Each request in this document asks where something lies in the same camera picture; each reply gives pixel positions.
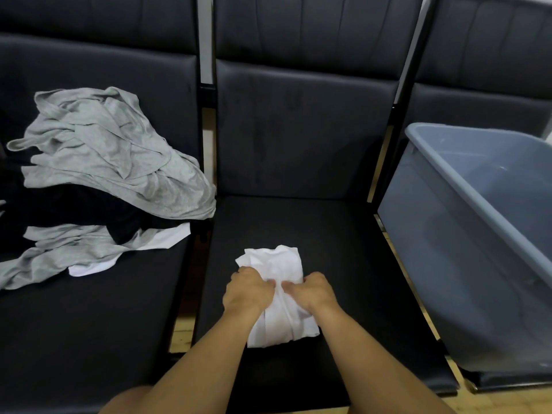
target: human hand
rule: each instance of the human hand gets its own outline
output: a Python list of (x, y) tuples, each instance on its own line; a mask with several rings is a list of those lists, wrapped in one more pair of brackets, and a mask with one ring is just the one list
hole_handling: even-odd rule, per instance
[(274, 297), (276, 282), (264, 281), (252, 267), (240, 267), (232, 274), (223, 296), (225, 312), (254, 311), (262, 313)]
[(301, 308), (312, 313), (315, 317), (316, 313), (322, 308), (340, 307), (332, 286), (319, 271), (309, 274), (303, 280), (303, 283), (296, 284), (285, 280), (281, 283), (281, 287), (284, 292), (291, 295)]

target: gray cloth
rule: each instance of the gray cloth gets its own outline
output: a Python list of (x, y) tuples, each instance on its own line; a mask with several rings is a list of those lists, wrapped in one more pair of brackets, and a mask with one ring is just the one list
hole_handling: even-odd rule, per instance
[(26, 187), (73, 183), (110, 193), (166, 219), (205, 219), (215, 212), (215, 187), (198, 161), (159, 136), (127, 91), (39, 91), (37, 119), (11, 151), (36, 146), (22, 172)]
[(74, 264), (111, 260), (148, 243), (159, 231), (140, 229), (129, 242), (118, 245), (105, 226), (66, 223), (52, 228), (28, 227), (24, 237), (37, 243), (19, 258), (0, 263), (0, 289), (44, 281)]

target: tiled floor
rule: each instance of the tiled floor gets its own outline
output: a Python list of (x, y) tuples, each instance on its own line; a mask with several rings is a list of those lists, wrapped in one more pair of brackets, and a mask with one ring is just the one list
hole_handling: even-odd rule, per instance
[[(193, 334), (196, 313), (201, 297), (203, 275), (208, 257), (209, 243), (196, 241), (193, 253), (193, 261), (184, 285), (184, 293), (180, 314), (175, 325), (170, 351), (173, 353), (186, 352), (190, 348)], [(408, 278), (404, 267), (397, 257), (403, 269), (407, 281), (413, 286)], [(429, 315), (423, 309), (418, 299), (425, 319), (429, 323), (433, 333), (438, 337), (437, 331), (431, 322)], [(552, 414), (552, 388), (542, 390), (526, 390), (514, 392), (498, 392), (495, 394), (470, 393), (464, 383), (456, 364), (449, 361), (449, 364), (456, 376), (461, 389), (458, 396), (445, 398), (445, 402), (460, 414)], [(347, 408), (308, 411), (309, 414), (346, 414)]]

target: gray plastic tub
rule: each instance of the gray plastic tub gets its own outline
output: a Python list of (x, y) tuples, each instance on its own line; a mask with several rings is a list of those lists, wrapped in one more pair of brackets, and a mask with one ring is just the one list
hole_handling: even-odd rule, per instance
[(470, 371), (552, 371), (552, 147), (411, 124), (379, 207), (441, 339)]

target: skin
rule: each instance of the skin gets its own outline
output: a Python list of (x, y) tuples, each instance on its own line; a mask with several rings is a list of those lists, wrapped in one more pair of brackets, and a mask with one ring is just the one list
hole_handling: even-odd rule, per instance
[[(225, 413), (247, 337), (274, 288), (274, 280), (240, 267), (226, 286), (224, 314), (215, 326), (155, 386), (123, 392), (100, 414)], [(322, 329), (350, 396), (349, 412), (454, 413), (341, 309), (322, 273), (302, 284), (282, 282), (282, 288)]]

